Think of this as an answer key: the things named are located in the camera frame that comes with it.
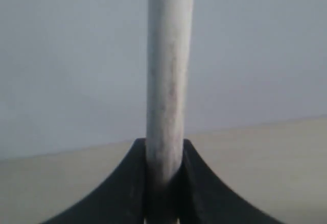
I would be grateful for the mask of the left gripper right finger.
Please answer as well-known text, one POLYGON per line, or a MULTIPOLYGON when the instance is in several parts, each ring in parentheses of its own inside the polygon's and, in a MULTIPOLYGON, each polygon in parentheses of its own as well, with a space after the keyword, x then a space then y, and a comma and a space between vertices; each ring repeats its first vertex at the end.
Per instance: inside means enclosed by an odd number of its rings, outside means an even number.
POLYGON ((229 188, 206 164, 188 139, 183 142, 179 179, 180 223, 281 223, 229 188))

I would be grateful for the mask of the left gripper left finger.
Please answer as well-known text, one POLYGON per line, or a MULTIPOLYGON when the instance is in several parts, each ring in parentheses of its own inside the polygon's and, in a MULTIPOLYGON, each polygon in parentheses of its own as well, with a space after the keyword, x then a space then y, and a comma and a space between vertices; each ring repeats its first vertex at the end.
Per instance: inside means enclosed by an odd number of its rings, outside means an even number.
POLYGON ((145 139, 139 138, 103 183, 44 223, 144 223, 145 184, 145 139))

